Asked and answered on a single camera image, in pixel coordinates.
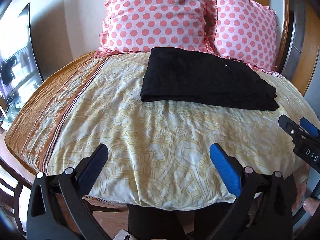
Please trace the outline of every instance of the black towel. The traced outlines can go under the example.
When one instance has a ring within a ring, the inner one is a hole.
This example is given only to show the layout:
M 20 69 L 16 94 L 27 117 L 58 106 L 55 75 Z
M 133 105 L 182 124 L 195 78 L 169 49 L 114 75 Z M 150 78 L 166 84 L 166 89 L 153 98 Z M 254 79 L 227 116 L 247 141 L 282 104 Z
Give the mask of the black towel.
M 141 101 L 178 100 L 249 110 L 278 109 L 276 89 L 246 64 L 208 53 L 153 48 Z
M 0 74 L 1 74 L 2 82 L 6 86 L 9 86 L 12 80 L 16 78 L 16 76 L 12 71 L 13 65 L 14 65 L 14 62 L 12 60 L 9 60 L 7 62 L 2 62 L 2 66 L 0 68 Z

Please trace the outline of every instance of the brown sheet border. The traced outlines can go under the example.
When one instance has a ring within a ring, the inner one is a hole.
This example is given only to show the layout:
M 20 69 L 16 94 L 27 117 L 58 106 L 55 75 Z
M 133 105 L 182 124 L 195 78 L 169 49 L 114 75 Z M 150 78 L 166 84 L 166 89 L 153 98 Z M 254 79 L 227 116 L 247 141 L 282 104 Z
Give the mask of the brown sheet border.
M 45 80 L 20 110 L 8 130 L 4 138 L 7 149 L 30 173 L 36 174 L 36 171 L 28 166 L 21 159 L 21 156 L 22 149 L 36 121 L 39 119 L 48 102 L 52 100 L 67 80 L 70 79 L 86 61 L 93 57 L 93 54 L 94 52 L 90 52 L 81 55 Z

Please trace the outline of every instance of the polka dot pillow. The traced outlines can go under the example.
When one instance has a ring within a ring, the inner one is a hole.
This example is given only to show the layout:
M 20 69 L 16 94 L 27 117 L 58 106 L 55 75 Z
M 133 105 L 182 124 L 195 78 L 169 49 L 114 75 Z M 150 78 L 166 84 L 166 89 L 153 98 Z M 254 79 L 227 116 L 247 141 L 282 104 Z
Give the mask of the polka dot pillow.
M 272 72 L 276 60 L 276 15 L 253 0 L 207 0 L 216 24 L 207 30 L 214 53 Z
M 106 0 L 96 56 L 177 47 L 212 52 L 204 30 L 205 0 Z

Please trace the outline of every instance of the bed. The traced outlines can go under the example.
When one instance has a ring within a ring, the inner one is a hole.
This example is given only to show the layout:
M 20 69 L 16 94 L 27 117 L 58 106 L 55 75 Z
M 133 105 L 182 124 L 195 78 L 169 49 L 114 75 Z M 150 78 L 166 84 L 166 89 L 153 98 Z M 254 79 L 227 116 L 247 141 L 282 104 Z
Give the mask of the bed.
M 279 62 L 287 32 L 287 0 L 256 0 L 277 13 Z M 142 103 L 140 89 L 150 52 L 94 52 L 50 76 L 33 94 L 5 137 L 9 151 L 30 172 L 62 173 L 91 155 L 99 143 L 109 159 L 90 196 L 105 201 L 194 210 L 233 202 L 209 158 L 218 142 L 230 156 L 256 172 L 296 182 L 308 176 L 279 128 L 280 115 L 320 122 L 286 78 L 255 71 L 276 88 L 276 111 L 251 111 L 191 102 Z

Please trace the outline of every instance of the bedsheet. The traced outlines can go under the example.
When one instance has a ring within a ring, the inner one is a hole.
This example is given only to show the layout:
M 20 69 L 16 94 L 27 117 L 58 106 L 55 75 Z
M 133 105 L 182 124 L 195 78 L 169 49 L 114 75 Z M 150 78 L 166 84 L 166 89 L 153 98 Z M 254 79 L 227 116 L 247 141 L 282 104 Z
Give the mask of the bedsheet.
M 278 118 L 306 117 L 317 127 L 320 122 L 288 80 L 257 72 L 277 90 L 276 111 L 142 103 L 149 55 L 94 58 L 91 53 L 76 59 L 22 108 L 6 135 L 7 147 L 34 173 L 53 175 L 75 167 L 104 143 L 109 158 L 90 196 L 166 210 L 234 201 L 209 157 L 215 142 L 256 172 L 279 170 L 287 177 L 303 165 Z

